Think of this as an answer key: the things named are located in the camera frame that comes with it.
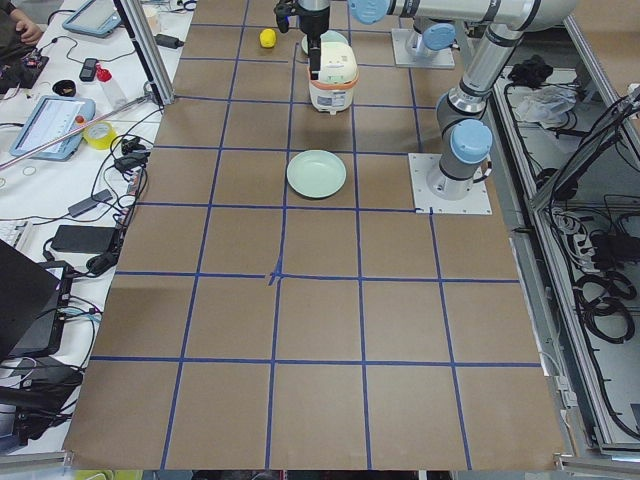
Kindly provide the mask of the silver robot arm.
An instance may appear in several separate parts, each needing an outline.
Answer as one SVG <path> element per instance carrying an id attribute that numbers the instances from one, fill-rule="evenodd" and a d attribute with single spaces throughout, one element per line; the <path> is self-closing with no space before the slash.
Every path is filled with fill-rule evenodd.
<path id="1" fill-rule="evenodd" d="M 491 130 L 481 121 L 486 99 L 526 31 L 541 31 L 564 20 L 575 1 L 351 1 L 351 15 L 373 24 L 387 15 L 402 18 L 462 20 L 487 25 L 475 55 L 457 86 L 439 101 L 437 120 L 443 152 L 426 175 L 437 196 L 464 198 L 480 164 L 493 144 Z"/>
<path id="2" fill-rule="evenodd" d="M 418 57 L 450 48 L 455 42 L 456 30 L 449 20 L 415 17 L 413 29 L 409 51 Z"/>

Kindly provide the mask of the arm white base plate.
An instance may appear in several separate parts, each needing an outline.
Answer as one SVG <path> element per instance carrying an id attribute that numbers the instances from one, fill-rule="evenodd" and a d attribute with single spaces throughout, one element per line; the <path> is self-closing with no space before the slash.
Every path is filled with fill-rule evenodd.
<path id="1" fill-rule="evenodd" d="M 440 154 L 410 153 L 409 172 L 414 210 L 418 214 L 491 215 L 480 167 L 467 180 L 453 180 L 440 170 Z"/>
<path id="2" fill-rule="evenodd" d="M 413 29 L 391 30 L 395 65 L 401 68 L 453 70 L 454 56 L 450 47 L 431 50 L 423 45 L 422 35 Z"/>

